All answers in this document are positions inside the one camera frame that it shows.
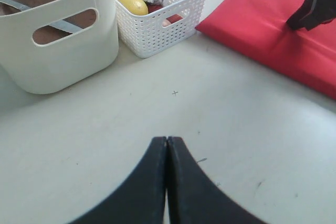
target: white table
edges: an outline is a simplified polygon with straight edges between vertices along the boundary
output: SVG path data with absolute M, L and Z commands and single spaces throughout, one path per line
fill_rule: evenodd
M 221 1 L 207 0 L 204 17 Z M 78 217 L 158 135 L 183 137 L 265 221 L 336 223 L 336 103 L 203 35 L 147 60 L 121 45 L 105 71 L 42 97 L 1 69 L 0 90 L 2 224 Z

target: basket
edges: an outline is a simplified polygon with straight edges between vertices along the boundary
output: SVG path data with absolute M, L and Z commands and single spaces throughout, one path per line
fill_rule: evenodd
M 33 41 L 38 28 L 88 9 L 97 14 L 92 26 L 47 45 Z M 57 0 L 1 16 L 0 65 L 27 92 L 62 90 L 113 63 L 119 50 L 115 11 L 115 0 Z
M 148 58 L 196 33 L 205 0 L 164 0 L 163 8 L 145 16 L 131 14 L 117 1 L 119 36 L 140 58 Z M 163 27 L 175 14 L 182 20 Z

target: black object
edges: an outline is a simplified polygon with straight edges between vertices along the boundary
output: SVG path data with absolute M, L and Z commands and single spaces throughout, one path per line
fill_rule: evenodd
M 223 194 L 179 137 L 156 137 L 127 180 L 71 224 L 162 224 L 167 191 L 171 224 L 265 223 Z
M 304 0 L 301 7 L 287 20 L 292 30 L 311 30 L 336 18 L 336 0 Z

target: red pad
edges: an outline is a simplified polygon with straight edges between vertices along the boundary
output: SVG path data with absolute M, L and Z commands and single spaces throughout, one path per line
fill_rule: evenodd
M 286 20 L 304 0 L 224 0 L 196 29 L 336 99 L 336 20 L 291 31 Z

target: yellow lemon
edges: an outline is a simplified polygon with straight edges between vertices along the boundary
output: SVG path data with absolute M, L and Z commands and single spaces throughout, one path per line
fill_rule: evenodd
M 118 0 L 118 1 L 134 15 L 143 16 L 148 14 L 148 7 L 143 0 Z

